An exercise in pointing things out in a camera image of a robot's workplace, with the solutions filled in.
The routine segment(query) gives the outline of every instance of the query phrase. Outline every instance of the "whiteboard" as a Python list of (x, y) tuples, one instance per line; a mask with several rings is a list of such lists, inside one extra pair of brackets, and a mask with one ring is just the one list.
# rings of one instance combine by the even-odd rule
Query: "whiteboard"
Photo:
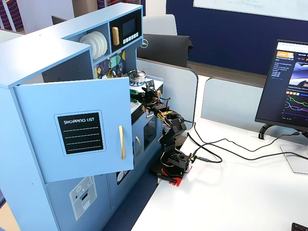
[(308, 21), (308, 0), (194, 0), (193, 6)]

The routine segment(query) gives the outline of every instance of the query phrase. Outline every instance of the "white plate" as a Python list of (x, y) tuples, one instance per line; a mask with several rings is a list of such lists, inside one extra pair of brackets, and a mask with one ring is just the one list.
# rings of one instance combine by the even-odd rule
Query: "white plate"
[(101, 55), (103, 54), (103, 42), (97, 34), (92, 32), (89, 35), (92, 36), (95, 40), (97, 40), (97, 42), (99, 44), (99, 55), (98, 55), (98, 57), (100, 58)]
[(106, 37), (99, 31), (93, 31), (92, 33), (98, 35), (101, 38), (102, 43), (103, 43), (103, 53), (102, 53), (102, 55), (106, 54), (106, 51), (108, 49)]
[(91, 45), (92, 46), (92, 57), (93, 57), (93, 59), (98, 58), (100, 45), (99, 45), (98, 41), (93, 36), (91, 36), (91, 34), (87, 34), (87, 35), (83, 36), (80, 39), (79, 42)]

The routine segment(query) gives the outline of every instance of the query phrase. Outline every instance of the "computer monitor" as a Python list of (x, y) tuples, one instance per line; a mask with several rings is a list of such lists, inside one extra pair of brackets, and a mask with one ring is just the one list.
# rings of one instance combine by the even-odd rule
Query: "computer monitor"
[(137, 57), (187, 67), (189, 36), (143, 35)]
[(53, 25), (56, 25), (56, 24), (59, 24), (59, 23), (67, 21), (66, 19), (59, 18), (59, 17), (53, 16), (53, 15), (51, 16), (51, 19), (52, 19), (52, 24)]
[[(255, 121), (308, 131), (308, 43), (279, 40), (275, 48)], [(281, 150), (308, 157), (304, 145)], [(285, 156), (294, 172), (308, 174), (307, 160)]]

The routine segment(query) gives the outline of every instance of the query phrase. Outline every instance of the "shopping list sign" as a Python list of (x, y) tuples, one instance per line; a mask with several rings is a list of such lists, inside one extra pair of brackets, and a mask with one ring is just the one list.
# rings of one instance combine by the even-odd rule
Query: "shopping list sign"
[(104, 150), (101, 111), (55, 115), (65, 155)]

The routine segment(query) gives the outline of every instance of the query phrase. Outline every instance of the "robotic arm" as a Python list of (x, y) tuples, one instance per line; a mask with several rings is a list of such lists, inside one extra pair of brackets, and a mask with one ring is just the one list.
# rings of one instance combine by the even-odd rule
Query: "robotic arm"
[(162, 178), (170, 180), (174, 185), (179, 186), (189, 168), (191, 157), (191, 155), (186, 156), (175, 146), (176, 138), (186, 130), (184, 118), (160, 101), (159, 92), (155, 90), (153, 81), (146, 82), (146, 88), (142, 89), (144, 92), (130, 94), (130, 97), (144, 106), (146, 116), (148, 116), (148, 113), (153, 112), (157, 118), (169, 127), (168, 132), (158, 140), (163, 150), (160, 158), (161, 170), (164, 174)]

